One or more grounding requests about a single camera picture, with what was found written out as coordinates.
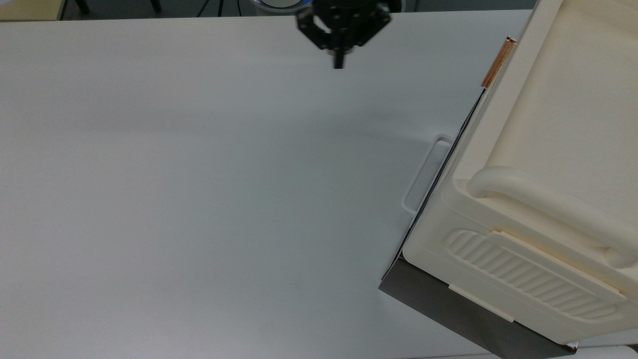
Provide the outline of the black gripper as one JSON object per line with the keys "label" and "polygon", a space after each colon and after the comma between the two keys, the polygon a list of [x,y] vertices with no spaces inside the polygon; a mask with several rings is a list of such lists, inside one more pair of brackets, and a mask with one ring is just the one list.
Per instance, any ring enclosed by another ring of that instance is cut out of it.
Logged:
{"label": "black gripper", "polygon": [[296,12],[297,28],[321,50],[332,50],[333,69],[343,69],[346,50],[361,47],[390,21],[382,0],[313,0]]}

